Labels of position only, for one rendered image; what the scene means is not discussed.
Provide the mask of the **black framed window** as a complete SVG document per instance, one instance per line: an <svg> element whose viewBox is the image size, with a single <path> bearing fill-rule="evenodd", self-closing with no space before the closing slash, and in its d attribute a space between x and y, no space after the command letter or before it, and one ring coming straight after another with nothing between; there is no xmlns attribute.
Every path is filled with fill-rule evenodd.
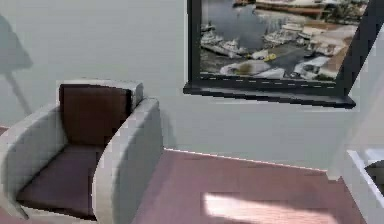
<svg viewBox="0 0 384 224"><path fill-rule="evenodd" d="M384 0L186 0L188 95L353 108Z"/></svg>

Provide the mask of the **white shelf unit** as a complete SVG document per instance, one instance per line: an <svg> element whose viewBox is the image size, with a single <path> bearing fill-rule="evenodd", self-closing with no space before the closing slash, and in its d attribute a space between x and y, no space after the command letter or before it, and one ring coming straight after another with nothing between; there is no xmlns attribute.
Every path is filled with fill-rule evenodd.
<svg viewBox="0 0 384 224"><path fill-rule="evenodd" d="M384 149L347 150L342 178L366 224L384 224Z"/></svg>

